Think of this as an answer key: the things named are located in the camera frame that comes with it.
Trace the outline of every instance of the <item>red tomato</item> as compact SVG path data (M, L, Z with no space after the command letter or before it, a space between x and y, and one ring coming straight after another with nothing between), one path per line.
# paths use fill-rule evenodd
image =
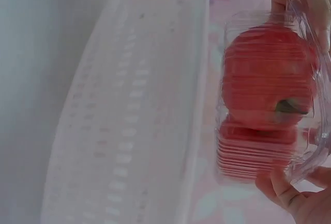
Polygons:
M225 176L269 174L285 168L296 148L297 129L279 131L248 129L227 116L217 137L217 167Z
M226 49L222 97L230 114L255 130L296 125L313 104L317 55L282 25L240 34Z

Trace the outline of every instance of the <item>pink surface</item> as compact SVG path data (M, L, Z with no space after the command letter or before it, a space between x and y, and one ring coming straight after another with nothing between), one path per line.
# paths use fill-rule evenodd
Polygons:
M190 208L190 224L290 224L292 217L256 189L218 185L213 175L215 106L222 55L223 26L236 12L268 9L270 0L211 0L209 57L201 144ZM306 182L298 186L310 187Z

